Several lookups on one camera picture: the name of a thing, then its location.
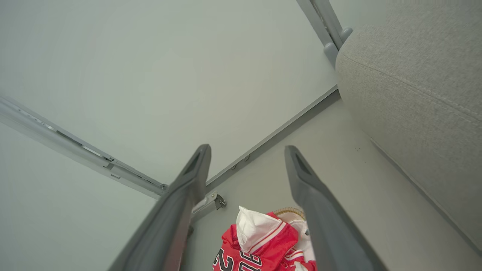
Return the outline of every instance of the jersey number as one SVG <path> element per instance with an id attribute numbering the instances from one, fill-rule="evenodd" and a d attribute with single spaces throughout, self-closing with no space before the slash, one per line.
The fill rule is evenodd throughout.
<path id="1" fill-rule="evenodd" d="M 233 271 L 233 258 L 227 256 L 226 263 L 224 262 L 223 258 L 224 250 L 221 248 L 214 259 L 213 266 L 215 266 L 219 262 L 219 268 L 222 271 Z"/>

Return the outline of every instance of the gray metal frame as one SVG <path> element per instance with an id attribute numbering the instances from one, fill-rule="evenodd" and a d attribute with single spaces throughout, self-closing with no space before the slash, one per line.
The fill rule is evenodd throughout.
<path id="1" fill-rule="evenodd" d="M 135 170 L 11 99 L 0 97 L 0 116 L 12 128 L 150 197 L 159 199 L 167 191 L 166 184 Z"/>
<path id="2" fill-rule="evenodd" d="M 329 0 L 296 0 L 301 10 L 324 45 L 324 53 L 335 68 L 336 57 L 343 43 L 353 32 L 351 28 L 342 29 Z"/>

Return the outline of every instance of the white trim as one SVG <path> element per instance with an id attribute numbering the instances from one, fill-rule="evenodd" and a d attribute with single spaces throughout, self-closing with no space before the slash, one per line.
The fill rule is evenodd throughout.
<path id="1" fill-rule="evenodd" d="M 254 253 L 256 252 L 256 250 L 258 250 L 260 247 L 264 246 L 266 243 L 268 243 L 269 241 L 271 241 L 271 239 L 273 239 L 276 235 L 278 235 L 283 229 L 284 227 L 286 226 L 286 223 L 281 223 L 281 225 L 274 231 L 272 232 L 269 236 L 265 237 L 264 239 L 262 239 L 258 244 L 256 244 L 255 246 L 253 246 L 248 253 Z"/>

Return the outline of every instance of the metal bracket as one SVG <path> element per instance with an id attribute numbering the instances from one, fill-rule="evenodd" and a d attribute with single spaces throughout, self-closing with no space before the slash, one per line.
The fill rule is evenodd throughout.
<path id="1" fill-rule="evenodd" d="M 194 208 L 192 208 L 191 224 L 197 222 L 199 219 L 208 213 L 226 207 L 226 201 L 216 191 L 204 197 Z"/>

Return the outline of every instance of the white cloth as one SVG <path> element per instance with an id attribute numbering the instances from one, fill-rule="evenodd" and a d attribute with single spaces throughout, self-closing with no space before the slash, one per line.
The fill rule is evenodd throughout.
<path id="1" fill-rule="evenodd" d="M 308 231 L 308 224 L 304 220 L 294 220 L 289 223 L 293 228 L 298 231 L 298 243 L 296 243 L 294 249 L 302 250 L 305 262 L 315 260 L 315 252 L 313 251 L 313 245 L 311 244 L 311 238 L 306 235 Z"/>
<path id="2" fill-rule="evenodd" d="M 281 223 L 284 223 L 281 219 L 275 219 L 242 206 L 239 208 L 240 212 L 236 218 L 236 233 L 243 252 L 248 253 L 255 244 L 271 235 L 280 228 Z"/>
<path id="3" fill-rule="evenodd" d="M 259 244 L 260 240 L 276 234 L 281 230 L 280 224 L 284 223 L 281 219 L 275 219 L 268 215 L 248 210 L 239 206 L 238 217 L 236 218 L 236 233 L 241 251 L 249 253 L 253 246 Z M 295 250 L 303 251 L 305 262 L 315 260 L 315 253 L 311 244 L 308 225 L 304 220 L 293 220 L 289 224 L 298 231 L 298 243 L 294 246 Z"/>

